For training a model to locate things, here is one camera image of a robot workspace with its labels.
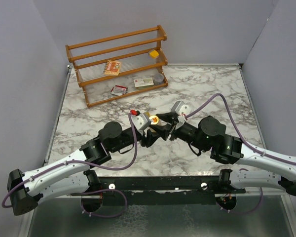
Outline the clear pill bottle gold lid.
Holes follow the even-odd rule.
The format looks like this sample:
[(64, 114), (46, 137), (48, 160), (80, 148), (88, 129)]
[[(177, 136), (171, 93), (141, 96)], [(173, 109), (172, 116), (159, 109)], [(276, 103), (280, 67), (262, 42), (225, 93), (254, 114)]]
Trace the clear pill bottle gold lid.
[(160, 125), (160, 121), (159, 121), (159, 118), (158, 118), (158, 116), (157, 115), (151, 115), (150, 117), (149, 117), (149, 119), (150, 119), (150, 126), (149, 126), (149, 129), (152, 131), (152, 132), (154, 132), (154, 133), (156, 133), (156, 131), (151, 127), (152, 125)]

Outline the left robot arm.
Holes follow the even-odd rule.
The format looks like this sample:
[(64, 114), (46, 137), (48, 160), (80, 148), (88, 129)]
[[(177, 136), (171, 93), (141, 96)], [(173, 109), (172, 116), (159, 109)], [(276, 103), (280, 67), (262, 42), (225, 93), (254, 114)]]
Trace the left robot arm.
[[(65, 158), (31, 171), (11, 171), (2, 207), (11, 208), (15, 216), (20, 216), (51, 198), (75, 193), (95, 194), (101, 183), (94, 167), (109, 171), (126, 170), (137, 158), (138, 145), (150, 147), (160, 137), (156, 131), (160, 127), (157, 123), (130, 118), (130, 125), (128, 129), (122, 129), (118, 122), (108, 122), (97, 137)], [(111, 160), (112, 153), (128, 146), (134, 149), (130, 163), (122, 167), (104, 166)]]

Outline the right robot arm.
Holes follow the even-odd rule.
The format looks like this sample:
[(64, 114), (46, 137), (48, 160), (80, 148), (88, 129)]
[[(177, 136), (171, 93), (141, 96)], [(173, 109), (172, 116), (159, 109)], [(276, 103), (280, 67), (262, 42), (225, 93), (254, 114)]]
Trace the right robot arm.
[(256, 171), (221, 171), (217, 188), (222, 193), (245, 187), (270, 187), (296, 197), (296, 156), (266, 150), (239, 137), (226, 134), (226, 126), (212, 116), (203, 118), (198, 126), (186, 122), (184, 115), (174, 112), (158, 114), (166, 122), (161, 132), (170, 140), (185, 141), (196, 155), (210, 151), (210, 158), (222, 164), (247, 165)]

